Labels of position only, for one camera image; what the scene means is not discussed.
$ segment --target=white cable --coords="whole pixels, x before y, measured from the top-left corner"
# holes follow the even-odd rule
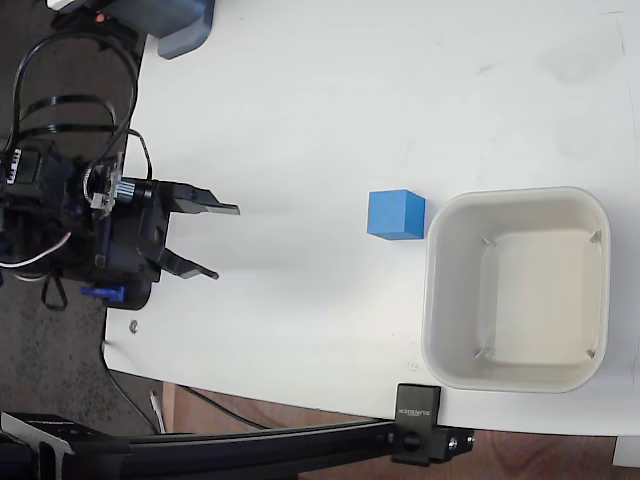
[[[160,406],[160,400],[158,394],[153,390],[149,390],[149,399],[151,400],[151,407],[153,408],[156,417],[158,417],[158,425],[160,425],[160,433],[167,433],[167,427],[164,424],[164,416],[162,415],[162,407]]]
[[[41,275],[39,277],[23,277],[22,275],[18,275],[17,273],[13,274],[14,277],[16,277],[18,280],[20,280],[21,282],[39,282],[40,280],[44,280],[45,278],[47,278],[46,275]]]
[[[93,197],[89,196],[89,179],[91,178],[92,172],[93,167],[87,168],[87,171],[84,172],[84,175],[82,176],[82,194],[84,195],[84,198],[87,200],[87,202],[89,202],[89,204],[93,203]]]
[[[64,237],[62,237],[62,240],[60,240],[53,247],[51,247],[48,250],[45,250],[41,254],[36,255],[35,257],[30,258],[29,260],[25,260],[19,263],[1,263],[0,262],[0,268],[22,268],[22,267],[26,267],[27,265],[31,265],[32,263],[36,263],[38,260],[42,260],[47,255],[51,255],[56,250],[62,248],[62,246],[65,243],[67,243],[67,240],[69,240],[69,238],[71,238],[71,232],[67,233]]]

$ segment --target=wooden floor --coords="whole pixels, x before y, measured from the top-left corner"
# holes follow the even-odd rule
[[[319,425],[357,417],[202,392],[230,410],[271,427]],[[229,433],[251,430],[184,390],[167,384],[169,431]],[[611,465],[615,439],[505,432],[477,432],[473,452],[429,468],[396,465],[380,458],[304,474],[313,480],[421,479],[640,479],[640,469]]]

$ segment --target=metal frame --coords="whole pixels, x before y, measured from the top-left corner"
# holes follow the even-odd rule
[[[395,421],[228,435],[118,438],[55,415],[3,413],[2,430],[23,445],[0,442],[0,478],[283,479],[386,455],[427,466],[470,451],[475,440],[473,430],[437,425],[439,399],[439,387],[400,385]]]

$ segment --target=white table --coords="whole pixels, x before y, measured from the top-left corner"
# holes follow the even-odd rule
[[[110,368],[393,418],[398,383],[437,384],[425,242],[367,235],[368,192],[407,188],[432,216],[463,192],[574,185],[611,220],[601,369],[567,394],[445,390],[439,421],[640,435],[639,25],[633,0],[218,0],[197,51],[150,41],[133,126],[156,177],[242,216],[172,216],[168,247],[220,280],[163,274],[143,310],[111,310]],[[144,174],[133,143],[126,168]]]

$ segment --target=white plastic bin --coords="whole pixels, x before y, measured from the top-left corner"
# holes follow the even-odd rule
[[[567,392],[607,344],[610,228],[578,188],[471,193],[427,241],[423,353],[461,389]]]

